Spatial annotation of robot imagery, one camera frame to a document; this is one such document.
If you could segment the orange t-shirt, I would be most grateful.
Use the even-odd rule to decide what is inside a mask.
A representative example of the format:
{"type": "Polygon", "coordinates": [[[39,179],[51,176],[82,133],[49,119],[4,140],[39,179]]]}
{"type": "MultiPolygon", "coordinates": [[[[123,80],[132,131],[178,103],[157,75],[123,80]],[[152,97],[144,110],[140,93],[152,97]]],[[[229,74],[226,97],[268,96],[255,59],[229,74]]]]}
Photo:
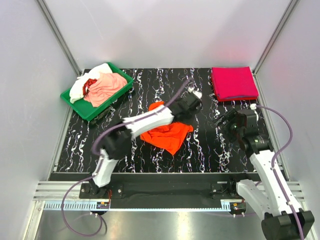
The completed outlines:
{"type": "Polygon", "coordinates": [[[144,132],[140,135],[140,139],[174,156],[181,148],[187,134],[193,130],[191,125],[174,122],[144,132]]]}

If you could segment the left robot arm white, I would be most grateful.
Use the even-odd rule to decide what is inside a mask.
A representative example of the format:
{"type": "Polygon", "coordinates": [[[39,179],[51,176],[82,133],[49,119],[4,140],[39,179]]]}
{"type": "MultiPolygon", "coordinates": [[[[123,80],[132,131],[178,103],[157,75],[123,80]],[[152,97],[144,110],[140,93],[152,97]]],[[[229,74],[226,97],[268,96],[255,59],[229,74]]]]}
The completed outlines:
{"type": "Polygon", "coordinates": [[[146,113],[121,118],[116,125],[101,133],[92,145],[92,153],[99,159],[89,180],[90,192],[97,198],[108,193],[114,168],[131,150],[132,140],[159,127],[184,123],[196,114],[201,103],[202,93],[189,89],[185,96],[175,96],[146,113]]]}

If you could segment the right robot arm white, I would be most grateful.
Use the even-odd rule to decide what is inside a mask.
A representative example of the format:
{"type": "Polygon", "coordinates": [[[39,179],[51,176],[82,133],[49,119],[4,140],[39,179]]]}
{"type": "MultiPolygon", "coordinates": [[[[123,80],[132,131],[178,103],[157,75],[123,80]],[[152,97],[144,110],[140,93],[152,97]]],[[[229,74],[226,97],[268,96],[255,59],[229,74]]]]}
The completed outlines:
{"type": "Polygon", "coordinates": [[[236,180],[227,185],[228,195],[241,197],[252,207],[267,240],[304,240],[315,222],[314,215],[303,210],[289,188],[277,161],[279,153],[268,136],[259,132],[256,108],[231,109],[215,123],[230,141],[238,142],[264,186],[261,192],[250,179],[236,180]]]}

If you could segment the folded blue t-shirt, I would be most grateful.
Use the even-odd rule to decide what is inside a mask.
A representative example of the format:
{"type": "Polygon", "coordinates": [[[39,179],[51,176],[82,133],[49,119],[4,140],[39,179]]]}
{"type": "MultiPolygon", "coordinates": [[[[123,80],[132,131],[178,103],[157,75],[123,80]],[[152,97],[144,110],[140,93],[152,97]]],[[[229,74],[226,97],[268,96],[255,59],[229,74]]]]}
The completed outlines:
{"type": "Polygon", "coordinates": [[[216,95],[218,101],[239,101],[239,100],[256,100],[258,98],[257,95],[249,96],[249,95],[235,95],[235,96],[222,96],[220,94],[216,95]]]}

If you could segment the folded red t-shirt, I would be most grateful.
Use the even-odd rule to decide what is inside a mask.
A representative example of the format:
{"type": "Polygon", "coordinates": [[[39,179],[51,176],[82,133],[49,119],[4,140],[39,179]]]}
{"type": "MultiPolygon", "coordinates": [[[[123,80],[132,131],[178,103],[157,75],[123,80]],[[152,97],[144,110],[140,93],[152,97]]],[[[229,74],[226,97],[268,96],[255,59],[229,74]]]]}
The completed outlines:
{"type": "Polygon", "coordinates": [[[219,102],[256,100],[259,96],[254,79],[250,77],[213,77],[213,90],[219,102]]]}

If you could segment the folded magenta t-shirt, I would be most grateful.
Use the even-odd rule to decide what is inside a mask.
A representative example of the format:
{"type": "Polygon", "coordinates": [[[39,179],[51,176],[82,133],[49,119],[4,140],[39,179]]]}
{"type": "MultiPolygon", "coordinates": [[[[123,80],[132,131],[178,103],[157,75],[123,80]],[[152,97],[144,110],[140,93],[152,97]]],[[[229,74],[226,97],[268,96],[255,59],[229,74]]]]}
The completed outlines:
{"type": "Polygon", "coordinates": [[[256,100],[259,96],[249,66],[213,67],[211,81],[219,102],[256,100]]]}

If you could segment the pink t-shirt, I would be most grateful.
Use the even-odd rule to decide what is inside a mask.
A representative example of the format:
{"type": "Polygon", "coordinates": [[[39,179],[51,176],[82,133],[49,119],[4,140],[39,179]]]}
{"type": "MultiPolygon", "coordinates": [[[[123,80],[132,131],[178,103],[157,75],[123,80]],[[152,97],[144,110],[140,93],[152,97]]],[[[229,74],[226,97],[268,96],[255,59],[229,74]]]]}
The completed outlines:
{"type": "Polygon", "coordinates": [[[127,80],[118,73],[101,73],[96,83],[90,86],[84,100],[97,108],[111,98],[127,84],[127,80]]]}

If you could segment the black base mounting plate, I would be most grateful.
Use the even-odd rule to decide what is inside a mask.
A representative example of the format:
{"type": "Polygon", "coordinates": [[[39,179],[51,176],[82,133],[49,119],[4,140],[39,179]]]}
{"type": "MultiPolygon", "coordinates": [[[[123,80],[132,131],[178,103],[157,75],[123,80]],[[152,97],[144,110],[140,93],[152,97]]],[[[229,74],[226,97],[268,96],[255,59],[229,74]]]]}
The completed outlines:
{"type": "Polygon", "coordinates": [[[59,200],[111,200],[113,209],[214,208],[218,200],[239,200],[244,180],[261,181],[270,203],[284,197],[276,180],[268,182],[258,173],[113,173],[106,186],[92,180],[76,184],[80,173],[53,173],[47,189],[49,198],[59,200]]]}

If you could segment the red black patterned t-shirt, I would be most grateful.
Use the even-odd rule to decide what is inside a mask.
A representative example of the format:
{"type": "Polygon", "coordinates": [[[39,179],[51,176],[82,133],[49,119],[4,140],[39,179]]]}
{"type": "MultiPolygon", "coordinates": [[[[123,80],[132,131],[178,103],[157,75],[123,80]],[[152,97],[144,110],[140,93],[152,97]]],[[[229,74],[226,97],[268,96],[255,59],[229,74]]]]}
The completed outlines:
{"type": "Polygon", "coordinates": [[[98,80],[97,79],[91,79],[89,78],[83,85],[82,87],[82,91],[83,91],[83,95],[87,95],[89,92],[89,88],[91,85],[95,84],[98,80]]]}

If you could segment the green plastic tray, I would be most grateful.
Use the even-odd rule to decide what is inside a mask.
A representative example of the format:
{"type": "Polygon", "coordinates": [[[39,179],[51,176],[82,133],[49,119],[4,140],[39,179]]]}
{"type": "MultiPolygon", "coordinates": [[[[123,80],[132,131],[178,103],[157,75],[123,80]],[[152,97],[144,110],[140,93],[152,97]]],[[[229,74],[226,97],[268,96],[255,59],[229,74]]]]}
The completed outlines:
{"type": "Polygon", "coordinates": [[[110,62],[77,77],[71,88],[60,94],[83,120],[91,121],[133,87],[133,78],[110,62]]]}

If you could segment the white t-shirt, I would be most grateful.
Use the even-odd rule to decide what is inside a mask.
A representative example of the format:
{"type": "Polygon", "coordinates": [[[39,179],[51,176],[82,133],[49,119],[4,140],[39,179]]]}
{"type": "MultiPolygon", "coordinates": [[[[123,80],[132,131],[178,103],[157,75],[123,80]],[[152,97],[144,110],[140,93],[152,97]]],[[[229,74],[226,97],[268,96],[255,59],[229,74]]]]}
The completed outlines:
{"type": "Polygon", "coordinates": [[[69,91],[70,103],[74,104],[76,101],[83,99],[89,89],[86,83],[89,80],[97,81],[100,78],[100,74],[112,73],[110,66],[107,63],[103,63],[92,68],[89,72],[84,73],[82,76],[77,77],[77,80],[69,91]]]}

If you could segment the aluminium corner post right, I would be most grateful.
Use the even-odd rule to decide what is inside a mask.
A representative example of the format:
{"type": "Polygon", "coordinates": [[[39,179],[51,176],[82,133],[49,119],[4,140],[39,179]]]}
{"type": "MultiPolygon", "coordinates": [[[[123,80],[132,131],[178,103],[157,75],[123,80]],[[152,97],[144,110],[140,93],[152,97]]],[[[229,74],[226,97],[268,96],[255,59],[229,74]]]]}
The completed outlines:
{"type": "Polygon", "coordinates": [[[252,70],[254,76],[256,76],[259,70],[262,68],[263,63],[267,59],[269,53],[271,52],[273,46],[275,45],[276,41],[280,37],[282,31],[284,30],[287,22],[289,21],[291,15],[295,11],[296,7],[300,3],[300,0],[290,0],[287,7],[285,8],[278,24],[276,25],[275,30],[273,31],[268,43],[266,44],[260,58],[257,61],[257,64],[252,70]]]}

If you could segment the aluminium corner post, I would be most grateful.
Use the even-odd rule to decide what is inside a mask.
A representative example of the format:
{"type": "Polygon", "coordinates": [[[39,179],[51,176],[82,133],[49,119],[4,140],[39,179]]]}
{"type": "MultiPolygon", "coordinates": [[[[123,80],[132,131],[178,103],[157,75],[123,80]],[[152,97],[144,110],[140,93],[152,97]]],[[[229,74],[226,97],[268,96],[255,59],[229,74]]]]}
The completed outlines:
{"type": "Polygon", "coordinates": [[[262,68],[263,63],[267,59],[269,53],[271,52],[273,46],[275,45],[276,41],[280,37],[282,31],[284,30],[287,22],[289,21],[291,15],[295,11],[296,7],[300,3],[300,0],[290,0],[287,7],[285,8],[278,24],[276,25],[275,30],[273,31],[268,43],[266,44],[260,58],[257,61],[257,64],[252,70],[254,76],[256,76],[259,70],[262,68]]]}
{"type": "Polygon", "coordinates": [[[77,76],[80,76],[82,73],[82,70],[79,68],[75,58],[73,57],[73,54],[72,54],[70,48],[68,47],[67,42],[65,41],[46,1],[45,0],[35,0],[35,2],[37,3],[45,20],[47,21],[49,28],[51,29],[53,35],[55,36],[62,52],[64,53],[68,63],[70,64],[72,70],[74,71],[74,73],[77,76]]]}

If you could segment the aluminium front rail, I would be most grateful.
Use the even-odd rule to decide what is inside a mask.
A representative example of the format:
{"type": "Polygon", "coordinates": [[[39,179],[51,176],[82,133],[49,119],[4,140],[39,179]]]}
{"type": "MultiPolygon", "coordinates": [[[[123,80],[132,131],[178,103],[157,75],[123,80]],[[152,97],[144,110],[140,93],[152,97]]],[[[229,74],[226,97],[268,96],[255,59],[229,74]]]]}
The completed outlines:
{"type": "Polygon", "coordinates": [[[230,212],[246,202],[225,182],[114,182],[95,195],[88,182],[42,181],[33,199],[49,209],[93,211],[230,212]]]}

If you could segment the aluminium corner post left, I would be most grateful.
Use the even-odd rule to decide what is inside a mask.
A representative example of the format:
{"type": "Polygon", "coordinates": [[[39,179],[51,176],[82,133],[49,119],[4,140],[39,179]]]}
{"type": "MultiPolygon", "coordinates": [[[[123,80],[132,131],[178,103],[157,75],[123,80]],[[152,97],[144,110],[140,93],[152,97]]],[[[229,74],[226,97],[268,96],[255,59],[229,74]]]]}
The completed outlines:
{"type": "Polygon", "coordinates": [[[70,64],[72,70],[74,71],[74,73],[77,76],[80,76],[82,73],[82,70],[79,68],[75,58],[73,57],[73,54],[72,54],[70,48],[68,47],[67,42],[65,41],[46,1],[45,0],[35,0],[35,2],[37,3],[45,20],[47,21],[49,28],[51,29],[53,35],[55,36],[62,52],[64,53],[68,63],[70,64]]]}

